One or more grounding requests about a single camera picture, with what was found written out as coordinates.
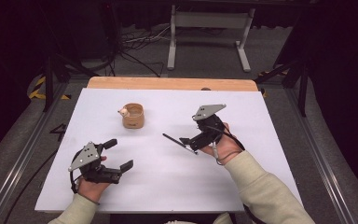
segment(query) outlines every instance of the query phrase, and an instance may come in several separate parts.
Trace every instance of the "gray floor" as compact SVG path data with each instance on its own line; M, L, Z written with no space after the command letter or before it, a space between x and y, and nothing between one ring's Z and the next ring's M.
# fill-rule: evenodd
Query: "gray floor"
M252 29L245 46L252 72L244 73L237 52L233 47L234 41L237 40L236 37L241 36L239 32L225 30L220 35L209 35L199 30L185 30L177 36L175 69L168 71L164 66L162 77L256 78L259 72L271 70L271 66L289 33L290 29L282 28ZM144 63L162 62L166 64L168 46L169 41L161 39L143 49L130 50L128 53ZM149 66L159 71L161 64L150 64ZM115 73L121 76L153 76L142 65L128 62L119 56L116 59ZM62 123L69 123L76 105L76 99L81 89L86 87L88 82L83 77L81 75L74 76L66 87L65 94L71 94L72 99L60 100L55 107L46 127L42 130L41 138L35 144L31 159L21 173L17 187L14 188L13 192L10 192L11 197L2 206L0 223L3 223L9 207L33 172L59 146L58 135L49 133L49 131ZM310 142L296 118L297 112L290 104L287 90L279 85L281 79L281 77L275 77L268 84L260 87L267 91L266 105L290 168L298 183L297 186L303 204L316 223L341 223L337 210L326 190L324 180L310 153ZM0 188L42 116L43 106L43 100L33 99L1 142ZM315 100L311 83L307 94L306 109L307 121L313 130L317 145L328 160L342 190L343 198L353 219L358 223L358 181L326 127ZM37 197L51 163L52 160L28 186L15 206L8 223L47 223L57 216L57 214L44 214L34 211ZM244 215L237 215L237 219L239 223L248 223L248 219ZM109 216L97 214L92 223L109 223Z

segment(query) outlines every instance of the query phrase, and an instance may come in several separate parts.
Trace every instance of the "beige sleeve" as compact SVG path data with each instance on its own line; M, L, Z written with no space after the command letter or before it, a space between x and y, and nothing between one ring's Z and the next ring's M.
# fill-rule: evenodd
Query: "beige sleeve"
M65 211L48 224L90 224L96 210L96 203L93 203L79 194L75 194L74 200Z
M242 202L266 223L314 223L286 185L266 172L253 156L243 151L225 167L240 192Z

